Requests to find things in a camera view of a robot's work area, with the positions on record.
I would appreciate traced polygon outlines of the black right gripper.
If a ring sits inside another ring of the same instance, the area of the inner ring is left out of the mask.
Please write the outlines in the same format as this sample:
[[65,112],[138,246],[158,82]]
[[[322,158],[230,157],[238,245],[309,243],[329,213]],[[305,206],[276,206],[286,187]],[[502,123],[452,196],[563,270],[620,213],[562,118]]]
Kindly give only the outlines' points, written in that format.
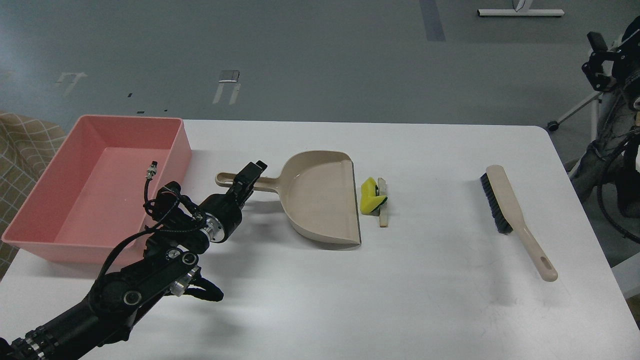
[[[608,48],[601,33],[590,31],[586,37],[591,47],[589,59],[582,71],[594,91],[610,92],[617,85],[631,110],[640,109],[640,17],[627,25],[615,50]],[[604,63],[614,62],[612,75],[607,75]]]

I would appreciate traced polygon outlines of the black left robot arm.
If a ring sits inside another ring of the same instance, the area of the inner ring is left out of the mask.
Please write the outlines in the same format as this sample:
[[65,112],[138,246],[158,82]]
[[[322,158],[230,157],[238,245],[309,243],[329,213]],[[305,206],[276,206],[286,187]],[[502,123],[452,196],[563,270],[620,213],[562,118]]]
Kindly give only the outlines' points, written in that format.
[[1,340],[3,360],[78,360],[96,347],[127,341],[133,327],[167,296],[219,302],[224,293],[204,278],[199,257],[223,243],[242,222],[242,209],[266,164],[249,162],[226,193],[194,203],[178,182],[144,199],[153,225],[121,241],[87,296],[12,342]]

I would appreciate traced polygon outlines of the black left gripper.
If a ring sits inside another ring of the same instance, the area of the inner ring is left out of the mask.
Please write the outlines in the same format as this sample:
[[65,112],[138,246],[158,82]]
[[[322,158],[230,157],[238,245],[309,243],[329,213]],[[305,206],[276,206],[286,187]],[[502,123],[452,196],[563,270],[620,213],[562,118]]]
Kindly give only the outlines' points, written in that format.
[[211,194],[199,204],[205,216],[201,232],[210,243],[224,243],[242,222],[242,208],[268,165],[263,161],[249,162],[231,185],[231,193]]

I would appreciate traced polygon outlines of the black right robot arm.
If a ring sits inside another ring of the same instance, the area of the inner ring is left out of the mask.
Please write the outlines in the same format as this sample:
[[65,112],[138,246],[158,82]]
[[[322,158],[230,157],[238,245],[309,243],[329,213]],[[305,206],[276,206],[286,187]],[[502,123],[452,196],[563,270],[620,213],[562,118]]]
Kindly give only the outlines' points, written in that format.
[[590,86],[601,94],[614,96],[604,126],[626,125],[620,135],[604,134],[594,141],[592,149],[603,162],[596,172],[596,200],[606,221],[625,239],[639,243],[639,236],[619,224],[608,212],[603,199],[603,186],[615,186],[616,205],[624,218],[639,218],[639,18],[634,18],[619,38],[608,47],[601,33],[588,32],[592,51],[582,65]]

